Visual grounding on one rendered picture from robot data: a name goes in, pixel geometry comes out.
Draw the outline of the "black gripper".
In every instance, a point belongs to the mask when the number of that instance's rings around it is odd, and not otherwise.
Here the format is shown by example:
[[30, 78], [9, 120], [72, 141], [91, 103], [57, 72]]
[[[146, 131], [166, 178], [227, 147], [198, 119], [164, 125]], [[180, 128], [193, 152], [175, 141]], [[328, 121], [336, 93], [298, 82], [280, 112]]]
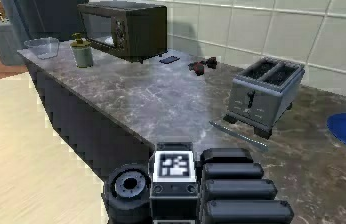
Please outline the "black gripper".
[[104, 182], [102, 199], [108, 224], [150, 224], [150, 178], [147, 167], [127, 164]]

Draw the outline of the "dark marble kitchen counter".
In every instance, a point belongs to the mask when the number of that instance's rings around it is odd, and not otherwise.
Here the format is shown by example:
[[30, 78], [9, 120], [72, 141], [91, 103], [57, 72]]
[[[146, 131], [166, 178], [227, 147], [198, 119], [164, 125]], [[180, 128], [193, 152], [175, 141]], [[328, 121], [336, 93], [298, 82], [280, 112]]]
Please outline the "dark marble kitchen counter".
[[[50, 59], [20, 54], [54, 130], [100, 179], [122, 164], [145, 162], [161, 141], [189, 141], [196, 152], [244, 144], [214, 126], [226, 112], [233, 66], [196, 76], [185, 53], [164, 65], [95, 51], [93, 66], [80, 69], [66, 42]], [[346, 224], [346, 146], [326, 127], [340, 112], [346, 97], [302, 87], [268, 148], [248, 148], [292, 205], [292, 224]]]

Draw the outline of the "grey knife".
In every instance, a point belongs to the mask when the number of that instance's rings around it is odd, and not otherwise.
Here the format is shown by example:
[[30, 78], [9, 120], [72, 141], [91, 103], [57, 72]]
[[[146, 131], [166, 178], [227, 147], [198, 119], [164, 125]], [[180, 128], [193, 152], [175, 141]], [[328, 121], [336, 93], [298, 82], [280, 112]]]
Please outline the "grey knife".
[[239, 139], [242, 139], [244, 140], [245, 142], [255, 146], [256, 148], [262, 150], [262, 151], [267, 151], [268, 150], [268, 146], [262, 142], [259, 142], [259, 141], [256, 141], [256, 140], [253, 140], [245, 135], [242, 135], [242, 134], [239, 134], [235, 131], [232, 131], [230, 130], [229, 128], [225, 127], [225, 126], [222, 126], [214, 121], [209, 121], [209, 124], [212, 125], [213, 127], [215, 127], [216, 129], [230, 135], [230, 136], [233, 136], [233, 137], [236, 137], [236, 138], [239, 138]]

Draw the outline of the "black cell phone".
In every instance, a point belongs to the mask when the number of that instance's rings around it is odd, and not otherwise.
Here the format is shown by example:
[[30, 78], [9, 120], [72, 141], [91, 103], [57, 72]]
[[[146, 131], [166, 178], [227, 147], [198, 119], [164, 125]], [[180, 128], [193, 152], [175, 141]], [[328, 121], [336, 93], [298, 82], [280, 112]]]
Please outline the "black cell phone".
[[170, 64], [173, 63], [175, 61], [178, 61], [180, 58], [177, 56], [169, 56], [167, 58], [161, 59], [159, 62], [162, 64]]

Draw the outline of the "dark red food lump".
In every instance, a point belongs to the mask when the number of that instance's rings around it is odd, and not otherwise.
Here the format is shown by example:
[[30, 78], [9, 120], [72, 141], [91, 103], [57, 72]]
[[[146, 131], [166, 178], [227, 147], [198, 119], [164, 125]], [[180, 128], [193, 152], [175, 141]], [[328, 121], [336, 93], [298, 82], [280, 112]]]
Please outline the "dark red food lump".
[[190, 71], [194, 71], [197, 76], [201, 76], [205, 72], [205, 67], [215, 69], [217, 67], [217, 59], [210, 57], [204, 61], [193, 62], [188, 65]]

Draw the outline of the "green soap dispenser bottle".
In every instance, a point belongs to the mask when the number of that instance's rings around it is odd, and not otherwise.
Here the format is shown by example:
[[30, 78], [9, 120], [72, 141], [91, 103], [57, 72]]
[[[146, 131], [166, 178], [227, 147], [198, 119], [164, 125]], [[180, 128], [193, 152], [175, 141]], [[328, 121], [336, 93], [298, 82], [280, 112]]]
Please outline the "green soap dispenser bottle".
[[82, 38], [81, 33], [72, 35], [74, 41], [70, 44], [78, 68], [88, 68], [93, 66], [93, 56], [90, 42]]

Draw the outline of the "black microwave oven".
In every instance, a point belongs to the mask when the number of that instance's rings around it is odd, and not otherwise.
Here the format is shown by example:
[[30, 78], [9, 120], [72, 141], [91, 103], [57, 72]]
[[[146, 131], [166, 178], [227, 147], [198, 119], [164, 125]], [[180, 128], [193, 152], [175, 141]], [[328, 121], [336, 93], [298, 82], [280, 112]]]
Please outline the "black microwave oven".
[[78, 4], [77, 9], [94, 49], [140, 63], [167, 52], [166, 6], [99, 1]]

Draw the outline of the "clear glass bowl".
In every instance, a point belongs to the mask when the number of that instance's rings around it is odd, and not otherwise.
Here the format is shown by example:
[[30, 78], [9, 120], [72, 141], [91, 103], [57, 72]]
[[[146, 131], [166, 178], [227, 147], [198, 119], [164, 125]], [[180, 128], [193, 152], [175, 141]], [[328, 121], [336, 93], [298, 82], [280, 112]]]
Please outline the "clear glass bowl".
[[58, 55], [59, 40], [53, 37], [27, 40], [24, 45], [39, 59], [49, 59]]

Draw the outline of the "silver toaster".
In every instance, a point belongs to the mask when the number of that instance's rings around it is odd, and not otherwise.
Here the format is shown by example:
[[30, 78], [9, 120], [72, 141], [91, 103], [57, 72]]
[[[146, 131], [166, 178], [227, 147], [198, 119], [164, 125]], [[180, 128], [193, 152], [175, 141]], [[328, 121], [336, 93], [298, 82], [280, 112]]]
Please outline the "silver toaster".
[[302, 64], [261, 58], [232, 80], [224, 120], [241, 121], [252, 126], [255, 135], [269, 139], [277, 121], [292, 108], [304, 73]]

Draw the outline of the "grey bin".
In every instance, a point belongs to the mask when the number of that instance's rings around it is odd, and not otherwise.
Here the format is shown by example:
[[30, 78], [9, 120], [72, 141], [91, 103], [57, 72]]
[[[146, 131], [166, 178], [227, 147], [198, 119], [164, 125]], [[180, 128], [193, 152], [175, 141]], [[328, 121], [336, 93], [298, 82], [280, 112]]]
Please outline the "grey bin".
[[0, 21], [0, 61], [6, 66], [21, 66], [24, 64], [17, 53], [22, 48], [14, 31], [13, 25], [5, 20]]

